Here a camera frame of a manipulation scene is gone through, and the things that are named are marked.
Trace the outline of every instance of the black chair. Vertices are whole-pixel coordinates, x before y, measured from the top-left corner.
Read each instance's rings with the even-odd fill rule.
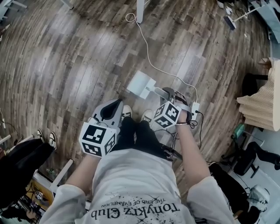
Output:
[[[253,178],[259,169],[259,166],[256,168],[253,165],[256,156],[258,156],[261,161],[273,164],[276,170],[280,170],[280,155],[263,150],[256,142],[250,142],[247,149],[240,153],[237,159],[238,162],[234,167],[234,172],[243,176],[251,167],[254,171],[251,176],[251,178]]]

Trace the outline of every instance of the white t-shirt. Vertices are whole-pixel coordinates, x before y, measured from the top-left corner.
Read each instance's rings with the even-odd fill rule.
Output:
[[[233,215],[213,177],[194,185],[187,206],[180,200],[172,163],[135,149],[102,158],[93,179],[93,200],[62,185],[40,224],[233,224]]]

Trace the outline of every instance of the wooden floor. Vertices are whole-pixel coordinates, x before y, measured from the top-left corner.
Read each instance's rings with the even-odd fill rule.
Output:
[[[59,0],[31,3],[0,44],[0,107],[6,122],[14,124],[22,137],[37,128],[45,137],[50,131],[57,134],[58,150],[41,168],[44,173],[47,167],[59,172],[70,158],[75,165],[81,161],[80,129],[100,103],[123,98],[134,118],[159,105],[155,94],[143,100],[126,91],[137,70],[155,79],[157,86],[172,87],[189,102],[195,100],[193,88],[149,65],[138,27],[125,20],[127,13],[135,12],[135,0],[71,2],[73,10]],[[150,59],[197,87],[204,114],[201,151],[208,160],[218,160],[242,119],[236,102],[242,79],[247,72],[261,74],[257,62],[269,56],[266,28],[253,15],[250,22],[238,21],[237,29],[230,31],[225,11],[215,0],[151,0],[146,6],[141,28]],[[193,130],[197,143],[198,118],[199,126]],[[168,134],[158,136],[171,143]],[[182,169],[176,161],[174,171],[184,198]]]

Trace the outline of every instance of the strap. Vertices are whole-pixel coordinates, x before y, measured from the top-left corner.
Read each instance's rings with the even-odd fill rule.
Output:
[[[187,101],[184,100],[183,98],[179,97],[179,96],[175,96],[175,100],[179,100],[179,101],[181,101],[183,104],[187,105]]]
[[[189,106],[185,105],[185,104],[175,103],[175,106],[178,106],[182,110],[185,110],[185,111],[188,111],[188,112],[192,113],[192,109]]]

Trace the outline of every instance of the white sneaker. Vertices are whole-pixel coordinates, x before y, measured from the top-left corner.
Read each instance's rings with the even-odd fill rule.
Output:
[[[41,139],[41,141],[43,143],[45,143],[45,139],[44,139],[43,132],[41,131],[41,129],[37,130],[37,136],[38,136],[39,139]]]
[[[5,28],[4,28],[4,30],[3,31],[6,31],[9,27],[10,27],[11,25],[9,24],[9,25],[7,25]]]
[[[221,3],[221,2],[219,2],[218,0],[217,0],[217,3],[218,3],[218,6],[219,6],[221,9],[224,8],[224,3]]]
[[[153,111],[148,109],[148,110],[145,110],[142,117],[141,117],[141,121],[148,121],[149,124],[151,124],[152,122],[152,119],[153,119]]]
[[[252,206],[255,206],[258,210],[263,212],[267,209],[267,204],[270,201],[270,193],[260,185],[255,185],[251,188],[247,201],[249,202],[248,211],[250,211]]]
[[[132,109],[128,105],[124,105],[122,109],[122,121],[125,117],[132,117]]]
[[[49,134],[49,144],[54,150],[56,150],[57,139],[56,134],[53,131]]]

